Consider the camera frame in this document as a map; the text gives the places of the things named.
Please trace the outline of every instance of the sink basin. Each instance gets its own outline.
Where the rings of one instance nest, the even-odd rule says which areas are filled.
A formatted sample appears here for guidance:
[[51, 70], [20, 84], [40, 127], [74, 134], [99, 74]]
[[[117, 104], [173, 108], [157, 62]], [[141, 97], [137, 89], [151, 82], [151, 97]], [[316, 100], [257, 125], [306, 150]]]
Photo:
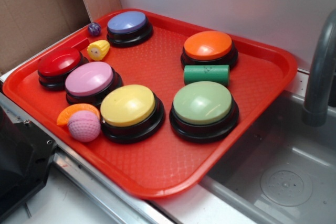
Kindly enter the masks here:
[[257, 223], [335, 223], [336, 110], [301, 121], [303, 97], [285, 91], [201, 184]]

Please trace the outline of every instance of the blue button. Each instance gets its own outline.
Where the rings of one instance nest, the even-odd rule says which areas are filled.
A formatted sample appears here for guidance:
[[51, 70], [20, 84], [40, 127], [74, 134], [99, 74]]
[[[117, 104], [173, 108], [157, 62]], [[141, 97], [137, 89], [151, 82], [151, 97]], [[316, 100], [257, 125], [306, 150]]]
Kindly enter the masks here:
[[110, 32], [126, 34], [138, 30], [146, 24], [146, 15], [142, 12], [128, 11], [111, 18], [107, 24]]

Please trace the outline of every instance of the pink button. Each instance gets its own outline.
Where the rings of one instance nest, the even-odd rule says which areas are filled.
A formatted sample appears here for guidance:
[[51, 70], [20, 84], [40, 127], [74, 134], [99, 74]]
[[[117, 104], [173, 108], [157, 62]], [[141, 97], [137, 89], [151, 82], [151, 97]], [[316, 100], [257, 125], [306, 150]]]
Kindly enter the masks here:
[[75, 69], [66, 79], [66, 90], [74, 96], [86, 97], [102, 91], [113, 79], [113, 71], [105, 62], [96, 61]]

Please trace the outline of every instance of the plastic tray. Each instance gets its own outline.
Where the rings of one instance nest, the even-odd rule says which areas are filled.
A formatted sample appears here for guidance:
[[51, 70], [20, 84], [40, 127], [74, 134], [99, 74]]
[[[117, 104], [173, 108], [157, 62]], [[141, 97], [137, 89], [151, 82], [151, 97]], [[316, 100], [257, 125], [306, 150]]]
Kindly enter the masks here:
[[81, 41], [85, 37], [90, 42], [106, 39], [107, 22], [124, 11], [97, 20], [101, 36], [91, 37], [84, 27], [25, 63], [7, 78], [3, 91], [124, 190], [143, 199], [162, 198], [198, 183], [294, 78], [297, 64], [282, 49], [232, 35], [239, 58], [228, 88], [240, 109], [238, 125], [222, 141], [186, 142], [173, 133], [168, 118], [173, 98], [184, 86], [180, 56], [189, 36], [209, 29], [139, 10], [153, 24], [153, 36], [134, 47], [111, 47], [104, 61], [121, 75], [124, 84], [149, 87], [165, 106], [165, 122], [152, 137], [136, 144], [112, 143], [102, 134], [87, 144], [77, 142], [67, 127], [56, 125], [58, 114], [68, 106], [65, 91], [46, 91], [40, 86], [38, 62], [51, 50], [65, 46], [75, 46], [88, 57]]

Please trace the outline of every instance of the orange button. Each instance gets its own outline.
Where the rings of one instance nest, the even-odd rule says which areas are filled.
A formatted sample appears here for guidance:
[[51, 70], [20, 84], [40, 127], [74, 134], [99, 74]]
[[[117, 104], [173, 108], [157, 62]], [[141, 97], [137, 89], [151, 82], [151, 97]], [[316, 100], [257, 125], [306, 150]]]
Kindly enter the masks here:
[[215, 60], [225, 56], [231, 48], [231, 37], [220, 31], [203, 31], [184, 43], [186, 54], [195, 60]]

